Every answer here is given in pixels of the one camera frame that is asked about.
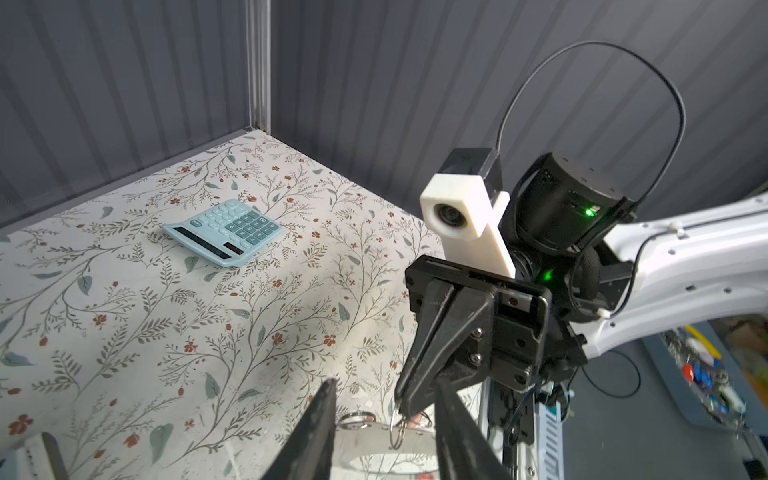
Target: tabletop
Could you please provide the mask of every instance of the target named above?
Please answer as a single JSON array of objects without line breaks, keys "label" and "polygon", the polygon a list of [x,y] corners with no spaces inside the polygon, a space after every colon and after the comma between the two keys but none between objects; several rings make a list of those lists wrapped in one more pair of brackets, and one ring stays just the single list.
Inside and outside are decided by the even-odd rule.
[{"label": "tabletop", "polygon": [[[161,229],[228,199],[286,229],[246,266]],[[423,253],[421,220],[261,131],[0,237],[0,449],[50,432],[71,478],[259,478],[328,377],[337,415],[388,422]]]}]

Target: gray curtain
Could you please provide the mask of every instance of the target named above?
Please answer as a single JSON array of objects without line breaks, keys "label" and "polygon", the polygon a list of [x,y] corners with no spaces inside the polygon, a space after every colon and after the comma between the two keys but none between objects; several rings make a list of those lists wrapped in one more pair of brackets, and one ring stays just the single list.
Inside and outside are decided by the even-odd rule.
[{"label": "gray curtain", "polygon": [[245,127],[243,6],[4,1],[0,227]]},{"label": "gray curtain", "polygon": [[[273,134],[420,214],[419,194],[454,147],[493,144],[523,78],[570,41],[620,42],[678,86],[688,129],[641,211],[654,218],[741,198],[768,177],[764,0],[286,0],[273,13]],[[586,47],[542,71],[505,132],[511,189],[558,151],[631,197],[671,146],[664,86],[617,51]]]}]

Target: calculator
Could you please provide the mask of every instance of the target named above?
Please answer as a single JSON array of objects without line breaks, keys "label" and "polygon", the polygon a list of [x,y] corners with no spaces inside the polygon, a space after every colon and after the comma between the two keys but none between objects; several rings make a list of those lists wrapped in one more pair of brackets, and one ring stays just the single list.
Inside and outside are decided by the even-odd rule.
[{"label": "calculator", "polygon": [[243,266],[284,229],[256,208],[227,200],[163,230],[189,250],[220,266]]}]

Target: floral tablecloth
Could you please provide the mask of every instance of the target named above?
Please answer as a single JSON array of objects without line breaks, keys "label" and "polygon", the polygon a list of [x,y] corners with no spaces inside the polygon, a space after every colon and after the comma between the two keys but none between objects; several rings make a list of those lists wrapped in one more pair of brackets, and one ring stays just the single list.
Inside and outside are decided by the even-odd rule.
[{"label": "floral tablecloth", "polygon": [[[235,198],[286,228],[239,269],[161,230]],[[0,448],[72,478],[259,478],[323,379],[392,414],[423,222],[260,131],[0,237]],[[228,451],[226,455],[211,455]]]}]

